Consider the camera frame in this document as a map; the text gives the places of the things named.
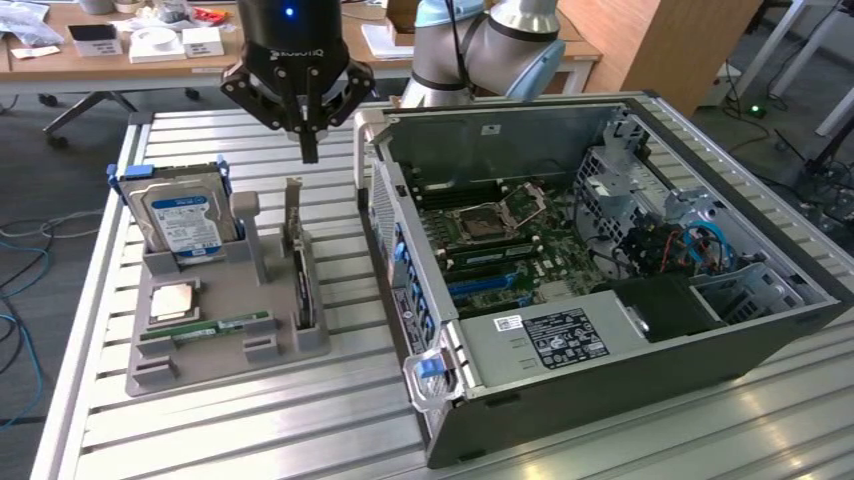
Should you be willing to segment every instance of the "wooden table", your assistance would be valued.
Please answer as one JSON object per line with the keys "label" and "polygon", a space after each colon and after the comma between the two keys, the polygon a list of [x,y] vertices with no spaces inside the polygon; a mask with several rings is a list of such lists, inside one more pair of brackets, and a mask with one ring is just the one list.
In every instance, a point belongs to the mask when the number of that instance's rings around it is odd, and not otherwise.
{"label": "wooden table", "polygon": [[[130,64],[125,55],[109,57],[79,57],[70,43],[66,25],[106,23],[128,18],[129,15],[86,15],[75,4],[51,4],[47,13],[47,25],[65,36],[61,52],[46,57],[18,60],[10,48],[19,48],[18,40],[7,35],[0,41],[0,94],[18,93],[69,93],[90,91],[153,90],[161,88],[184,88],[216,86],[221,72],[236,61],[242,44],[240,18],[233,4],[214,5],[212,8],[232,12],[230,22],[237,26],[232,32],[222,32],[225,55],[220,57],[194,58],[172,62]],[[384,10],[365,5],[344,5],[344,12],[361,18],[381,20]],[[599,51],[580,38],[577,31],[565,18],[560,17],[560,38],[567,41],[567,53],[560,71],[571,72],[564,84],[564,91],[580,92],[589,68],[600,59]],[[349,54],[354,60],[362,61],[373,68],[376,78],[406,78],[409,76],[409,59],[378,60],[366,46],[361,35],[365,20],[344,16],[342,34],[349,46]],[[128,51],[128,34],[121,34],[124,51]]]}

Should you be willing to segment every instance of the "hard drive label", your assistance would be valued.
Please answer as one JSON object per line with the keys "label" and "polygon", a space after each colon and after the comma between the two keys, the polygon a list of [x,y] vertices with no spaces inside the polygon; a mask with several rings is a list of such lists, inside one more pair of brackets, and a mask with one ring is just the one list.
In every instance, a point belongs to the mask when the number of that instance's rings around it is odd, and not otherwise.
{"label": "hard drive label", "polygon": [[580,308],[522,320],[521,325],[538,359],[549,370],[608,354]]}
{"label": "hard drive label", "polygon": [[205,217],[210,208],[201,196],[156,200],[150,203],[169,250],[184,257],[214,253],[222,246],[216,223]]}

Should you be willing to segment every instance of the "sticker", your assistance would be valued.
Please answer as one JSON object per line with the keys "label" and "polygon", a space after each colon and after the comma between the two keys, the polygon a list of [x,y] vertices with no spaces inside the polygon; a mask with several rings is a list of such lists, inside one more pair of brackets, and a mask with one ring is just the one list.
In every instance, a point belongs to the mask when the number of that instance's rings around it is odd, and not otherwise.
{"label": "sticker", "polygon": [[533,250],[533,245],[521,245],[520,247],[508,248],[504,251],[504,254],[508,257],[512,257],[513,255],[521,255],[522,253],[530,253],[530,250]]}
{"label": "sticker", "polygon": [[482,125],[480,127],[480,135],[497,135],[501,133],[500,125]]}
{"label": "sticker", "polygon": [[521,328],[521,316],[518,315],[496,318],[492,321],[494,322],[494,328],[497,329],[498,332]]}
{"label": "sticker", "polygon": [[504,258],[502,253],[496,253],[493,255],[484,255],[481,257],[473,257],[465,260],[465,265],[472,263],[488,262],[489,260],[500,260],[501,258]]}
{"label": "sticker", "polygon": [[580,308],[530,318],[521,323],[538,359],[549,370],[608,355],[608,349]]}
{"label": "sticker", "polygon": [[230,320],[228,322],[216,322],[216,326],[220,330],[228,330],[234,327],[242,327],[245,325],[246,320]]}
{"label": "sticker", "polygon": [[216,329],[205,328],[204,330],[196,330],[194,332],[172,335],[172,340],[176,342],[180,342],[184,340],[193,340],[201,337],[209,337],[210,335],[216,335]]}
{"label": "sticker", "polygon": [[150,203],[160,232],[169,250],[181,257],[214,253],[222,246],[216,223],[205,217],[210,204],[206,197],[173,198]]}
{"label": "sticker", "polygon": [[193,68],[192,73],[222,73],[225,71],[224,68]]}

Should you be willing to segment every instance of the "gray parts holder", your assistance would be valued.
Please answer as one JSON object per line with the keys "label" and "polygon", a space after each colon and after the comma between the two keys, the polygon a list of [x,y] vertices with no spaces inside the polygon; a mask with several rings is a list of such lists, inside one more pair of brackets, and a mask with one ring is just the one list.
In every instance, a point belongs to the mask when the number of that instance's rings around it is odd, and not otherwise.
{"label": "gray parts holder", "polygon": [[[300,237],[285,246],[286,227],[257,235],[254,192],[233,193],[230,210],[244,238],[222,245],[224,259],[180,266],[170,253],[142,255],[125,386],[130,396],[329,352],[310,242],[298,219],[290,231]],[[168,286],[192,291],[189,308],[152,317],[153,294]]]}

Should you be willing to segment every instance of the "hard drive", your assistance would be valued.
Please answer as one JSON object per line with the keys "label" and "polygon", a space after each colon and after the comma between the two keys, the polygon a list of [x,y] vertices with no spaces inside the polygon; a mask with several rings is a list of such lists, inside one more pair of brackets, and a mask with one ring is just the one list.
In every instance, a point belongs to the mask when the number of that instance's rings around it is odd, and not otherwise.
{"label": "hard drive", "polygon": [[224,162],[184,167],[130,166],[110,184],[128,205],[148,253],[172,252],[192,264],[221,255],[237,240]]}

